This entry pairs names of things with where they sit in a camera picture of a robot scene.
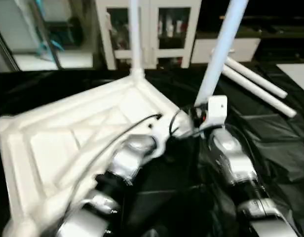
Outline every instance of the floor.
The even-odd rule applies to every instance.
[[[277,66],[304,90],[304,64],[277,64]]]

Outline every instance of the shelf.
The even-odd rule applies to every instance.
[[[304,26],[240,26],[236,38],[304,39]],[[216,39],[219,32],[197,32],[196,39]]]
[[[166,40],[166,39],[185,39],[186,38],[186,32],[184,32],[184,33],[180,33],[179,35],[178,34],[174,34],[172,37],[169,37],[169,36],[167,36],[167,35],[165,35],[165,34],[162,34],[162,35],[159,35],[158,36],[158,39],[164,39],[164,40]]]
[[[92,68],[93,55],[87,50],[66,50],[57,52],[63,68]],[[22,71],[57,70],[53,61],[42,59],[35,54],[13,54],[14,59]]]

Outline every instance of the white cabinet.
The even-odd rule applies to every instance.
[[[144,68],[187,68],[201,0],[139,0]],[[129,0],[96,0],[107,67],[131,63]]]
[[[229,55],[238,62],[249,62],[252,60],[260,41],[259,38],[235,39]],[[191,63],[208,63],[216,44],[216,39],[196,39]]]

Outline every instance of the black plastic sheet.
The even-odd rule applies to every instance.
[[[228,96],[227,122],[248,138],[253,163],[269,195],[304,236],[304,91],[276,66],[251,68],[288,92],[283,102],[297,110],[295,118],[285,117],[224,76],[215,93]],[[0,74],[0,116],[21,113],[127,74]],[[203,74],[204,69],[146,71],[147,79],[178,106],[193,104]],[[236,132],[234,135],[243,142]],[[8,219],[7,200],[0,161],[0,234]],[[169,141],[166,153],[140,171],[133,194],[125,198],[124,204],[124,236],[238,236],[241,227],[206,141],[199,139]]]

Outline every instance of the black cable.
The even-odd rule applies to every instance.
[[[177,116],[181,111],[182,111],[182,109],[179,109],[179,110],[174,114],[174,116],[173,116],[172,119],[171,119],[170,125],[169,125],[169,127],[168,127],[168,133],[170,134],[170,137],[173,136],[174,132],[176,132],[177,129],[178,129],[178,127],[177,127],[177,128],[175,128],[174,131],[172,131],[172,127],[173,127],[173,123],[174,123],[174,121],[175,121],[175,118],[176,118],[176,116]]]
[[[188,136],[188,137],[193,137],[193,136],[195,136],[195,135],[197,135],[197,134],[200,134],[200,133],[202,133],[202,132],[204,132],[204,131],[206,131],[206,130],[214,129],[214,128],[220,128],[220,127],[222,127],[222,125],[212,125],[212,126],[209,126],[209,127],[205,127],[205,128],[203,128],[203,129],[201,129],[201,130],[199,130],[199,131],[194,132],[193,134],[191,134],[191,135]]]
[[[114,139],[112,139],[89,163],[88,165],[85,167],[85,170],[81,173],[81,175],[78,177],[78,179],[76,180],[74,186],[73,186],[73,190],[72,193],[69,197],[68,200],[68,205],[65,209],[64,215],[62,216],[62,218],[59,221],[59,225],[58,225],[58,229],[59,227],[61,227],[61,225],[64,223],[64,221],[66,220],[69,211],[71,210],[71,206],[72,206],[72,202],[73,199],[76,195],[76,192],[79,188],[79,185],[81,183],[81,181],[85,178],[85,176],[88,174],[89,170],[92,168],[93,164],[97,161],[97,159],[115,142],[117,141],[121,136],[123,136],[125,133],[129,132],[130,130],[132,130],[133,128],[135,128],[136,126],[140,125],[141,123],[143,123],[145,120],[151,119],[153,117],[156,117],[157,119],[159,119],[160,117],[162,117],[161,114],[155,114],[155,115],[150,115],[147,116],[145,118],[143,118],[142,120],[136,122],[135,124],[133,124],[132,126],[130,126],[129,128],[127,128],[126,130],[124,130],[122,133],[120,133],[119,135],[117,135]]]

